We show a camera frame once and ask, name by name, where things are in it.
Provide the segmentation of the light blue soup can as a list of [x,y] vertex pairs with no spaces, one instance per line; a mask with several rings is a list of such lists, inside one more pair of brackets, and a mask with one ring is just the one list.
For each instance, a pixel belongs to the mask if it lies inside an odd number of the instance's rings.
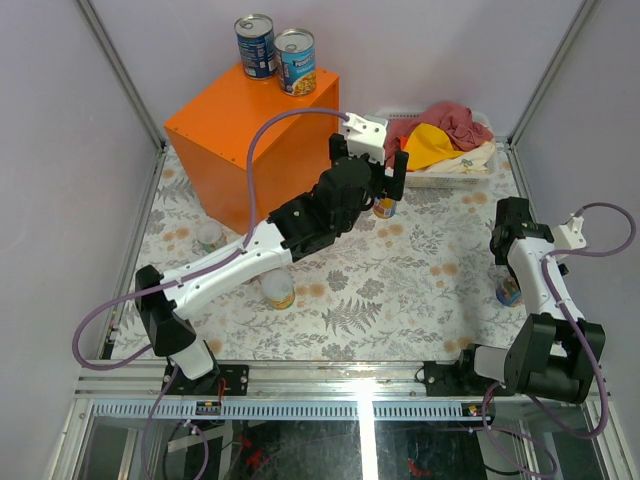
[[274,40],[281,90],[301,97],[316,89],[315,39],[304,29],[286,29]]

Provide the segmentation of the dark blue tin can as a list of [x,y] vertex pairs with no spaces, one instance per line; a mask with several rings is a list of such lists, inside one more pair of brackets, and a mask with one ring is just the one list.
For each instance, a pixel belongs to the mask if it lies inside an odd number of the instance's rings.
[[234,24],[242,68],[250,79],[263,80],[277,73],[273,21],[265,14],[250,14]]

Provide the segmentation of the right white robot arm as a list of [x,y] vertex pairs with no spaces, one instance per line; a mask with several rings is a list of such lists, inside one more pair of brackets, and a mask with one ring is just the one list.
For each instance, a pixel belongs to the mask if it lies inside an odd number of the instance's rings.
[[605,341],[603,328],[585,320],[563,280],[554,256],[587,246],[583,219],[551,228],[535,222],[529,201],[497,202],[490,250],[507,267],[520,290],[527,319],[509,348],[475,345],[470,361],[456,369],[458,387],[478,394],[493,381],[510,393],[579,404],[586,398]]

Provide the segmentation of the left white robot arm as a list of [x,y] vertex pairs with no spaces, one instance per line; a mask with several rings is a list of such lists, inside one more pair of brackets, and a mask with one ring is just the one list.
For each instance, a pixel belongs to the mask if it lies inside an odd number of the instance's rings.
[[334,244],[351,231],[375,199],[401,200],[409,156],[393,168],[369,152],[356,153],[340,134],[329,139],[331,166],[313,188],[272,211],[245,236],[173,271],[137,271],[136,309],[153,353],[176,365],[197,394],[212,392],[219,367],[190,318],[209,301],[265,272],[284,268]]

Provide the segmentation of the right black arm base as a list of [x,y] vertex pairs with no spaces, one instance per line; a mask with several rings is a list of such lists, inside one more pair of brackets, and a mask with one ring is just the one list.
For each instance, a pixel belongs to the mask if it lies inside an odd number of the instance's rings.
[[471,344],[454,362],[424,361],[414,381],[428,397],[482,396],[494,383],[505,380],[508,350]]

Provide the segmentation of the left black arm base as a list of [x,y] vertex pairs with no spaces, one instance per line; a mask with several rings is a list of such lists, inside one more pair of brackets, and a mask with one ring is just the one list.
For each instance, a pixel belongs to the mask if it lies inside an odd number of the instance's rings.
[[176,375],[167,390],[168,395],[218,399],[227,396],[243,397],[248,393],[250,367],[246,364],[219,364],[214,360],[214,369],[196,380],[188,379],[178,367],[167,365],[162,387],[167,385],[174,373]]

